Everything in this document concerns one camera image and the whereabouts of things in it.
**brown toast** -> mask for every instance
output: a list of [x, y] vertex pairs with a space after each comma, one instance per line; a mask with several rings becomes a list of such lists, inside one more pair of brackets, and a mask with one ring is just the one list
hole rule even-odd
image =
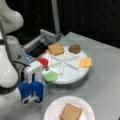
[[50, 46], [48, 46], [48, 48], [50, 50], [50, 53], [55, 56], [64, 53], [64, 48], [63, 48], [62, 44], [60, 44], [60, 43], [50, 45]]
[[60, 115], [60, 120], [79, 120], [82, 114], [82, 109], [71, 104], [66, 104], [62, 114]]

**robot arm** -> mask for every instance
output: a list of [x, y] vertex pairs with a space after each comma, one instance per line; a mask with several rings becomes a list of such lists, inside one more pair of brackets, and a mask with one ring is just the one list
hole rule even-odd
[[0, 20], [6, 34], [21, 28], [24, 23], [21, 14], [10, 9], [5, 0], [0, 0]]
[[0, 0], [0, 111], [18, 101], [28, 105], [32, 101], [41, 101], [44, 97], [43, 66], [37, 61], [29, 64], [24, 69], [24, 79], [21, 80], [11, 57], [5, 33], [13, 32], [22, 25], [22, 16], [11, 10], [5, 0]]

